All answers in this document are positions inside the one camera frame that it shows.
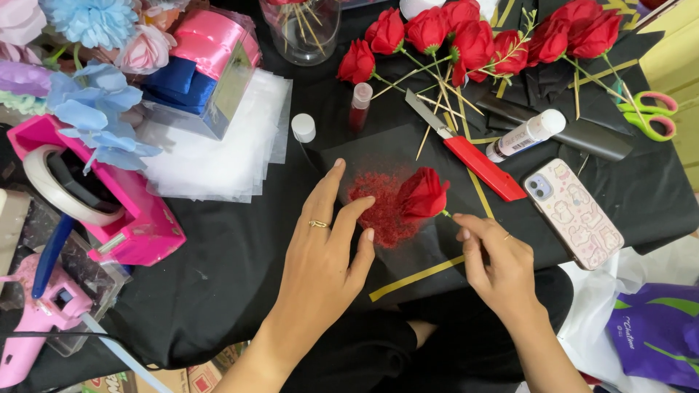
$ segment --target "smartphone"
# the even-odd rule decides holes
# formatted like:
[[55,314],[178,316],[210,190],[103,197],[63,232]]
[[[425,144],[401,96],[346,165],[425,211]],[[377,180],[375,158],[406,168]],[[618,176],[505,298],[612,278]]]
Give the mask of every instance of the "smartphone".
[[524,189],[581,269],[598,268],[624,246],[619,230],[562,159],[527,177]]

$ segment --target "purple bag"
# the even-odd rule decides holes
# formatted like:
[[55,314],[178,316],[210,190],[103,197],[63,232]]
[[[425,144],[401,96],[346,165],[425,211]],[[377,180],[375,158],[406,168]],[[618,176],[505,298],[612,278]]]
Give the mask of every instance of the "purple bag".
[[607,329],[627,376],[699,389],[699,288],[646,284],[620,294]]

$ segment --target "pink satin ribbon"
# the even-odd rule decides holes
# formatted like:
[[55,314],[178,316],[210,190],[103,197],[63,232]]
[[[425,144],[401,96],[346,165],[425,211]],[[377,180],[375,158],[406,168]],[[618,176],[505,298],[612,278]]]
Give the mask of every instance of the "pink satin ribbon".
[[192,10],[174,35],[177,46],[170,56],[196,62],[196,70],[219,80],[238,41],[254,65],[259,59],[257,42],[237,23],[218,13]]

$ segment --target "cardboard box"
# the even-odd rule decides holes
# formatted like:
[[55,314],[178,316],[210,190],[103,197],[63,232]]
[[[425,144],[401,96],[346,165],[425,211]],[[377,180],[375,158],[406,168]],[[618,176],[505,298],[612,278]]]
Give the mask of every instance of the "cardboard box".
[[189,393],[209,393],[221,381],[223,375],[238,360],[247,347],[245,343],[231,345],[210,361],[199,366],[189,367]]
[[[190,393],[187,370],[160,370],[151,372],[173,393]],[[82,383],[82,393],[158,393],[133,371],[93,378]]]

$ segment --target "gold ring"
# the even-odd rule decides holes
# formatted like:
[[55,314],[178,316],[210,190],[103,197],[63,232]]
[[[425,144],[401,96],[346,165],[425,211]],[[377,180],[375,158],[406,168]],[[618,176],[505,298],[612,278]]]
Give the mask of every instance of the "gold ring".
[[320,222],[320,221],[317,221],[317,220],[311,220],[311,221],[308,222],[308,224],[309,224],[311,227],[319,227],[319,228],[327,228],[327,227],[328,227],[328,224],[326,224],[325,222]]

